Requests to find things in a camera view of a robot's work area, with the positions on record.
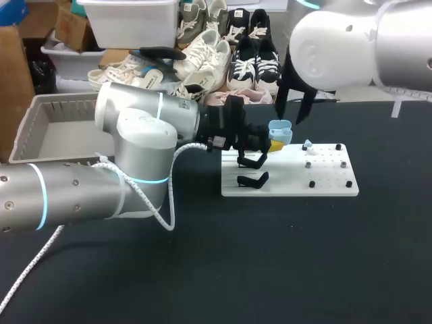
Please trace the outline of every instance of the black table surface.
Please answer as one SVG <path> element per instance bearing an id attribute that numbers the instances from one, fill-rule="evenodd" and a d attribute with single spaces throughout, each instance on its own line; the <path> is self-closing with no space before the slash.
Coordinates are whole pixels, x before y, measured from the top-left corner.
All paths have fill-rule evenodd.
<path id="1" fill-rule="evenodd" d="M 188 150 L 174 232 L 67 226 L 0 323 L 430 323 L 432 105 L 404 103 L 398 119 L 392 107 L 323 103 L 293 127 L 293 143 L 346 144 L 358 197 L 224 198 L 220 153 Z M 52 231 L 0 236 L 0 295 Z"/>

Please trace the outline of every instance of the white cable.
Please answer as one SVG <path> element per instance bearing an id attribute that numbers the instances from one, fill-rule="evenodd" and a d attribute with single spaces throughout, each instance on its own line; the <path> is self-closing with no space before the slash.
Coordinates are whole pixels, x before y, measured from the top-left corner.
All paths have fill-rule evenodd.
<path id="1" fill-rule="evenodd" d="M 141 190 L 140 187 L 136 184 L 136 182 L 128 176 L 126 173 L 124 173 L 122 170 L 118 168 L 114 163 L 97 163 L 95 165 L 92 165 L 92 167 L 100 167 L 103 169 L 108 169 L 111 171 L 116 172 L 117 174 L 121 174 L 124 178 L 124 180 L 131 186 L 132 189 L 135 190 L 135 192 L 139 195 L 139 197 L 144 201 L 148 209 L 151 210 L 151 212 L 156 217 L 157 221 L 167 230 L 172 231 L 174 230 L 174 227 L 176 226 L 176 213 L 174 211 L 174 194 L 173 194 L 173 166 L 176 162 L 176 159 L 178 155 L 181 152 L 184 152 L 187 149 L 201 149 L 201 150 L 207 150 L 207 146 L 204 144 L 199 143 L 192 143 L 187 144 L 179 148 L 175 153 L 173 157 L 173 163 L 171 164 L 171 170 L 169 172 L 169 178 L 168 178 L 168 195 L 169 195 L 169 210 L 170 210 L 170 224 L 168 224 L 159 214 L 159 212 L 156 210 L 155 206 L 151 203 L 151 201 L 147 198 L 146 194 Z"/>
<path id="2" fill-rule="evenodd" d="M 187 144 L 179 148 L 175 153 L 173 157 L 173 163 L 171 164 L 171 170 L 169 172 L 169 179 L 168 179 L 168 195 L 169 195 L 169 210 L 171 215 L 171 221 L 170 225 L 168 225 L 162 218 L 162 216 L 158 213 L 156 208 L 153 206 L 151 201 L 147 198 L 145 193 L 138 187 L 138 185 L 132 180 L 131 177 L 126 175 L 122 170 L 120 170 L 114 163 L 97 163 L 95 165 L 92 165 L 92 167 L 100 167 L 105 169 L 110 169 L 111 171 L 114 171 L 117 174 L 121 174 L 125 181 L 136 191 L 138 195 L 140 195 L 141 199 L 146 203 L 147 207 L 155 214 L 156 219 L 159 221 L 159 223 L 168 231 L 172 231 L 174 227 L 176 226 L 176 214 L 174 212 L 174 193 L 173 193 L 173 166 L 174 162 L 176 162 L 177 157 L 180 153 L 184 152 L 187 149 L 201 149 L 201 150 L 207 150 L 207 146 L 199 143 L 192 143 Z M 45 243 L 43 248 L 39 251 L 39 253 L 33 258 L 32 262 L 29 263 L 29 265 L 25 268 L 25 270 L 21 273 L 21 275 L 18 277 L 18 279 L 13 284 L 12 288 L 9 290 L 9 292 L 6 294 L 6 297 L 3 299 L 3 301 L 0 304 L 0 315 L 4 311 L 7 303 L 11 300 L 12 296 L 15 294 L 16 290 L 20 287 L 21 283 L 24 281 L 26 276 L 29 274 L 29 272 L 33 269 L 33 267 L 39 262 L 39 260 L 42 258 L 42 256 L 46 253 L 46 251 L 50 248 L 50 246 L 54 243 L 55 239 L 58 237 L 60 232 L 63 230 L 64 225 L 61 225 L 57 227 L 54 234 L 49 238 L 48 242 Z"/>
<path id="3" fill-rule="evenodd" d="M 62 229 L 64 228 L 64 225 L 61 225 L 57 227 L 54 234 L 49 238 L 48 242 L 45 243 L 43 248 L 39 251 L 38 254 L 33 258 L 32 262 L 28 264 L 28 266 L 25 268 L 25 270 L 21 273 L 21 275 L 18 277 L 18 279 L 13 284 L 12 288 L 9 290 L 9 292 L 6 294 L 6 297 L 3 299 L 3 301 L 0 304 L 0 315 L 4 311 L 7 303 L 11 300 L 12 296 L 15 294 L 18 287 L 20 287 L 21 283 L 24 281 L 24 279 L 27 277 L 28 273 L 33 269 L 33 267 L 38 263 L 38 261 L 42 258 L 42 256 L 46 253 L 46 251 L 49 249 L 49 247 L 54 243 L 55 239 L 58 237 Z"/>

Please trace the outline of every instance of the small blue object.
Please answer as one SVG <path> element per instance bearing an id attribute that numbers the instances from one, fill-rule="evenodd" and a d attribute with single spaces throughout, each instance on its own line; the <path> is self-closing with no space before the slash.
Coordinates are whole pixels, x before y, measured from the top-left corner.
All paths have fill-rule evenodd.
<path id="1" fill-rule="evenodd" d="M 269 123 L 269 138 L 289 145 L 292 139 L 291 122 L 289 120 L 272 120 Z"/>
<path id="2" fill-rule="evenodd" d="M 303 146 L 307 147 L 309 149 L 310 147 L 312 147 L 312 143 L 310 142 L 310 140 L 306 140 L 306 142 L 304 142 Z"/>
<path id="3" fill-rule="evenodd" d="M 70 7 L 70 12 L 79 15 L 81 17 L 87 17 L 86 10 L 83 5 L 78 5 L 76 0 L 72 0 L 72 6 Z"/>
<path id="4" fill-rule="evenodd" d="M 27 14 L 24 0 L 10 0 L 0 7 L 0 27 L 18 25 Z"/>

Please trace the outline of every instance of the metal screw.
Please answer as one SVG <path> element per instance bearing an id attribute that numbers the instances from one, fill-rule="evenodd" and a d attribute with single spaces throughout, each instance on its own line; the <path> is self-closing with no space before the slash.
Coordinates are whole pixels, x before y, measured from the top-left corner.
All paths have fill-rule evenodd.
<path id="1" fill-rule="evenodd" d="M 11 202 L 11 201 L 7 201 L 7 202 L 5 203 L 5 208 L 6 208 L 6 209 L 12 209 L 14 206 L 15 206 L 14 203 Z"/>

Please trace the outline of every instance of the shoe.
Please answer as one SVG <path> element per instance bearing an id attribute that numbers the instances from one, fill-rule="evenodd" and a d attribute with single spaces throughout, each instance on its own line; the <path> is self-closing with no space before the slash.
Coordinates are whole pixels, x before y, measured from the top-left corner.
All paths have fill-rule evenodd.
<path id="1" fill-rule="evenodd" d="M 206 11 L 205 0 L 182 3 L 180 7 L 182 21 L 177 29 L 177 45 L 180 49 L 184 49 L 203 32 Z"/>
<path id="2" fill-rule="evenodd" d="M 216 79 L 212 71 L 197 71 L 190 74 L 172 95 L 199 102 L 210 92 L 215 83 Z"/>
<path id="3" fill-rule="evenodd" d="M 185 80 L 189 74 L 196 72 L 201 68 L 207 58 L 209 47 L 215 47 L 220 41 L 219 32 L 214 29 L 208 29 L 196 37 L 188 47 L 182 52 L 186 54 L 186 59 L 174 61 L 175 74 L 180 80 Z"/>
<path id="4" fill-rule="evenodd" d="M 216 29 L 221 36 L 226 35 L 228 24 L 228 10 L 225 0 L 213 0 L 207 10 L 204 30 Z"/>
<path id="5" fill-rule="evenodd" d="M 270 17 L 264 9 L 257 9 L 252 15 L 249 37 L 256 43 L 264 38 L 271 39 Z"/>
<path id="6" fill-rule="evenodd" d="M 227 76 L 230 90 L 253 89 L 255 81 L 255 49 L 249 37 L 243 37 L 232 55 Z"/>
<path id="7" fill-rule="evenodd" d="M 281 74 L 279 55 L 273 42 L 264 38 L 256 53 L 256 80 L 255 90 L 264 91 L 267 89 L 274 96 L 279 90 L 277 81 Z"/>
<path id="8" fill-rule="evenodd" d="M 115 62 L 108 64 L 107 67 L 117 68 L 121 70 L 135 70 L 141 71 L 146 66 L 149 66 L 149 63 L 139 57 L 128 54 L 126 58 L 121 62 Z"/>
<path id="9" fill-rule="evenodd" d="M 229 42 L 232 51 L 243 36 L 248 36 L 249 17 L 249 11 L 241 8 L 228 12 L 227 35 L 223 39 Z"/>
<path id="10" fill-rule="evenodd" d="M 204 104 L 208 106 L 222 106 L 225 104 L 228 96 L 242 97 L 245 105 L 266 105 L 273 103 L 273 98 L 268 90 L 258 92 L 251 89 L 243 89 L 210 93 L 205 96 Z"/>
<path id="11" fill-rule="evenodd" d="M 88 83 L 95 91 L 99 91 L 102 84 L 105 82 L 115 82 L 120 84 L 127 84 L 129 86 L 136 86 L 139 88 L 146 88 L 144 79 L 141 78 L 141 72 L 136 70 L 118 69 L 112 66 L 107 67 L 105 70 L 93 70 L 88 74 Z"/>
<path id="12" fill-rule="evenodd" d="M 213 72 L 216 83 L 210 92 L 219 90 L 225 83 L 228 69 L 231 62 L 230 44 L 226 40 L 221 40 L 216 47 L 209 47 L 207 59 L 202 64 L 199 71 L 210 70 Z"/>

